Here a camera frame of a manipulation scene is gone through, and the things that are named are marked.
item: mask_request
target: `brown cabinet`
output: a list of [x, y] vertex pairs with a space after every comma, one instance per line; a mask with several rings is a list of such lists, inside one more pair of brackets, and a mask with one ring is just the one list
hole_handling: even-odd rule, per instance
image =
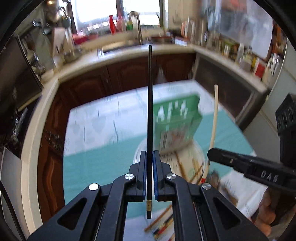
[[148, 57], [107, 66], [115, 93], [148, 86]]
[[62, 83], [63, 90], [71, 108], [113, 94], [107, 67], [102, 67]]
[[195, 53], [166, 54], [157, 56], [157, 65], [162, 67], [168, 82], [186, 80], [195, 61]]
[[46, 119], [38, 157], [37, 191], [43, 223], [65, 205], [63, 149], [69, 112], [59, 89]]

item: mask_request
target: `kitchen counter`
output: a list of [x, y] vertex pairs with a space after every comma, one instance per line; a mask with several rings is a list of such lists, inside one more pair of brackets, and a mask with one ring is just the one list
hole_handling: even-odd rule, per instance
[[[245, 86], [256, 90], [260, 94], [264, 94], [267, 91], [267, 88], [258, 77], [243, 71], [238, 66], [236, 66], [233, 61], [202, 47], [191, 44], [188, 44], [187, 46], [181, 46], [178, 44], [152, 45], [152, 52], [153, 55], [196, 52], [198, 56], [206, 58], [208, 61], [223, 68], [231, 75], [238, 77], [239, 81], [241, 81]], [[83, 55], [76, 62], [63, 66], [63, 68], [60, 69], [58, 73], [50, 74], [48, 72], [42, 78], [42, 83], [44, 85], [42, 97], [36, 106], [35, 112], [33, 113], [31, 122], [29, 124], [21, 155], [22, 203], [28, 230], [30, 233], [33, 233], [39, 226], [42, 225], [36, 183], [38, 154], [46, 117], [55, 94], [57, 93], [59, 85], [75, 76], [86, 73], [98, 67], [147, 55], [148, 45], [112, 51], [105, 54], [104, 56], [100, 56], [98, 55], [97, 51], [93, 51]]]

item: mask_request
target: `gold band on chopstick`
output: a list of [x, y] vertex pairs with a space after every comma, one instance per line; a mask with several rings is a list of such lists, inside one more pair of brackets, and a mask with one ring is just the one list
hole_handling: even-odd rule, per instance
[[146, 210], [151, 211], [152, 210], [152, 200], [146, 201]]

